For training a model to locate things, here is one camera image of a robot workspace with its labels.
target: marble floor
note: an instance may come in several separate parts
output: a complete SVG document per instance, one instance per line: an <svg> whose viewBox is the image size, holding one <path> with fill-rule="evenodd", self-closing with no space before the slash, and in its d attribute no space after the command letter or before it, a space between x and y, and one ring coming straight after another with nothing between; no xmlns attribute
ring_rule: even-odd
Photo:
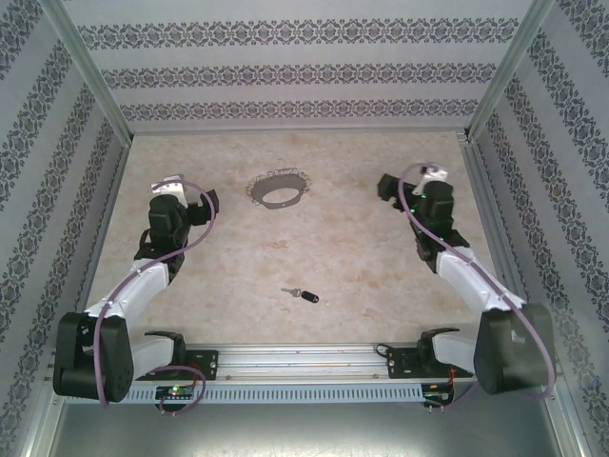
<svg viewBox="0 0 609 457"><path fill-rule="evenodd" d="M416 253L406 216L377 197L384 173L432 160L449 169L455 228L490 266L453 132L277 132L136 137L89 301L116 285L148 227L150 184L183 173L216 189L220 214L173 283L137 324L190 343L416 341L422 330L476 317ZM255 206L256 175L297 168L310 191L291 208ZM204 228L194 228L194 240ZM313 304L281 288L319 295Z"/></svg>

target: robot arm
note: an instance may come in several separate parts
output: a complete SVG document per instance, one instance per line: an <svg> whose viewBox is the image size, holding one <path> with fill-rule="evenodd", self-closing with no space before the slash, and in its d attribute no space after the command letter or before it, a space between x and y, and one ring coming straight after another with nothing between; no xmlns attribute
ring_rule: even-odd
<svg viewBox="0 0 609 457"><path fill-rule="evenodd" d="M181 179L171 176L165 181ZM114 298L101 326L100 347L104 392L109 401L120 402L134 379L158 367L183 365L186 344L178 333L152 331L141 344L132 347L129 335L146 306L173 281L184 263L185 255L173 256L162 263L142 270L151 260L187 245L192 226L211 219L206 199L189 202L181 184L167 184L155 190L150 201L148 220L128 275L139 274L128 282ZM207 193L214 212L218 198L214 190ZM66 314L59 323L53 373L53 388L59 395L97 399L93 368L92 342L97 317L108 302L111 290L102 300L82 313Z"/></svg>
<svg viewBox="0 0 609 457"><path fill-rule="evenodd" d="M404 183L404 197L417 221L456 251L445 250L411 222L419 257L480 316L480 325L475 334L457 328L424 332L418 344L427 348L423 364L446 364L475 373L488 393L541 386L548 379L547 365L530 332L503 297L509 298L532 324L554 362L551 316L542 305L527 304L505 288L481 266L467 241L453 229L454 200L452 187L445 183L447 174L442 168L423 169L417 186ZM398 178L385 175L378 192L384 201L395 197L394 208L404 211L398 186ZM473 264L490 284L472 268Z"/></svg>

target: black key fob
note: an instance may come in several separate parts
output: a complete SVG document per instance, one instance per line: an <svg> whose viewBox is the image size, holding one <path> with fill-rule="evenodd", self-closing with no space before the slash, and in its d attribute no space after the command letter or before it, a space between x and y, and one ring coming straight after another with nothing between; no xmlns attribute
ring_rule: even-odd
<svg viewBox="0 0 609 457"><path fill-rule="evenodd" d="M301 292L301 297L303 297L307 302L311 303L317 303L320 301L320 297L318 297L314 293L307 292L306 290L303 290Z"/></svg>

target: enclosure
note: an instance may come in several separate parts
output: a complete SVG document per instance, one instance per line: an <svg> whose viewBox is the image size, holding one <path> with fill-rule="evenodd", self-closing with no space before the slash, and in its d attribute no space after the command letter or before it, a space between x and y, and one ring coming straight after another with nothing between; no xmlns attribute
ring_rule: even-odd
<svg viewBox="0 0 609 457"><path fill-rule="evenodd" d="M3 0L0 455L128 455L146 433L149 455L609 455L608 8ZM428 161L447 168L455 229L481 262L551 310L555 396L477 392L443 416L388 397L221 399L290 383L396 388L375 344L476 327L420 260L406 215L377 194L385 173ZM101 410L55 396L51 377L59 320L124 278L151 186L179 173L215 189L220 212L129 331L179 332L226 358L217 397L161 439L167 418L135 394ZM252 197L273 173L303 177L295 205ZM127 421L124 438L102 439ZM83 442L93 428L103 432Z"/></svg>

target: purple cable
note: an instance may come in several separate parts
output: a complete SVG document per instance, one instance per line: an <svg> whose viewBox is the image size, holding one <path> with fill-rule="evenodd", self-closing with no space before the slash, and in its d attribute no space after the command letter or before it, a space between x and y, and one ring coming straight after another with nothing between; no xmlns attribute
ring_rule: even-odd
<svg viewBox="0 0 609 457"><path fill-rule="evenodd" d="M201 392L199 392L199 395L197 395L197 398L194 399L194 401L192 401L191 403L189 403L188 405L186 405L185 407L183 407L182 409L178 410L178 411L171 411L168 412L165 409L163 409L163 405L165 404L165 400L167 398L169 398L169 396L165 396L161 399L161 403L159 404L159 409L161 410L161 414L170 414L173 417L179 415L179 414L184 414L185 412L187 412L189 409L193 409L194 407L196 407L201 400L203 399L203 396L206 393L206 377L203 375L203 373L198 370L197 368L194 367L180 367L180 366L175 366L175 365L167 365L166 367L158 367L155 368L153 370L153 372L159 372L159 371L173 371L174 369L180 369L181 371L190 371L191 373L194 373L195 376L198 376L199 379L201 379Z"/></svg>
<svg viewBox="0 0 609 457"><path fill-rule="evenodd" d="M434 240L436 243L440 244L447 251L449 251L449 252L453 253L455 256L459 257L467 265L469 265L473 270L475 270L478 273L478 275L482 278L482 280L484 280L484 282L486 284L488 284L491 287L491 289L493 289L493 291L495 291L495 293L497 293L500 296L500 298L503 300L503 302L505 302L505 304L507 306L509 306L510 309L514 312L514 314L516 314L516 316L522 321L522 324L531 334L533 341L535 341L535 344L540 349L541 357L543 357L543 361L545 362L545 365L546 365L547 371L548 371L548 384L547 384L545 390L540 395L536 395L532 398L540 399L540 400L544 399L544 398L548 398L550 395L552 395L552 390L554 389L554 383L556 382L556 373L554 372L554 369L552 368L552 366L554 365L552 363L552 357L550 356L548 349L545 347L545 344L541 340L540 335L537 333L537 331L535 330L533 325L531 325L531 323L524 316L522 311L514 304L514 302L512 302L509 298L507 298L505 295L503 295L503 292L501 291L501 289L495 284L495 282L490 278L490 276L488 274L486 274L486 272L482 269L482 267L480 265L473 262L472 259L470 259L466 255L462 254L458 250L454 249L452 246L450 246L449 244L447 244L443 240L441 240L439 237L437 237L432 231L430 231L426 227L424 227L423 224L421 224L417 220L417 218L410 212L410 207L406 203L406 197L404 195L403 186L405 184L406 176L408 175L408 173L412 169L417 169L420 167L427 167L434 171L438 170L437 164L434 164L431 162L423 162L423 163L418 163L418 164L412 164L411 166L407 167L403 171L402 176L400 176L400 183L398 184L398 193L400 194L400 202L402 203L402 206L403 206L404 210L406 211L406 215L408 216L408 219L410 219L410 222L412 224L414 224L425 235L427 235L429 238Z"/></svg>
<svg viewBox="0 0 609 457"><path fill-rule="evenodd" d="M150 262L145 264L140 269L133 271L127 278L125 278L123 280L123 282L121 284L118 285L118 287L110 294L110 296L106 300L106 303L102 307L102 309L99 313L99 316L97 316L97 322L95 323L95 331L93 331L93 367L95 369L95 386L97 387L97 398L99 398L99 403L102 405L102 407L107 407L108 402L106 401L106 393L104 392L104 377L102 374L102 361L101 361L101 357L100 357L100 346L101 346L100 329L102 327L102 321L106 317L106 313L108 312L109 308L112 306L112 302L118 296L118 294L125 288L125 286L127 284L129 284L134 278L139 276L142 273L142 271L145 271L150 267L154 267L155 265L160 264L161 262L164 262L165 260L170 259L171 257L180 255L181 253L186 252L187 250L191 250L192 248L199 245L203 240L205 240L207 238L207 236L211 232L211 229L213 228L213 224L216 220L216 209L213 206L213 202L211 201L211 198L209 197L209 195L207 195L207 192L205 192L199 186L197 186L194 183L190 183L188 181L182 180L182 179L172 179L170 181L163 181L162 183L157 184L156 186L154 186L152 188L152 190L156 190L166 184L182 184L185 187L190 186L193 189L201 192L201 195L203 195L205 197L205 199L207 200L207 203L209 204L211 219L209 220L209 224L207 225L206 231L194 243L192 243L191 245L188 245L184 248L174 250L173 252L170 252L169 254L165 254L165 255L159 257L158 259L151 260ZM181 367L180 369L186 369L188 371L191 371L190 367Z"/></svg>

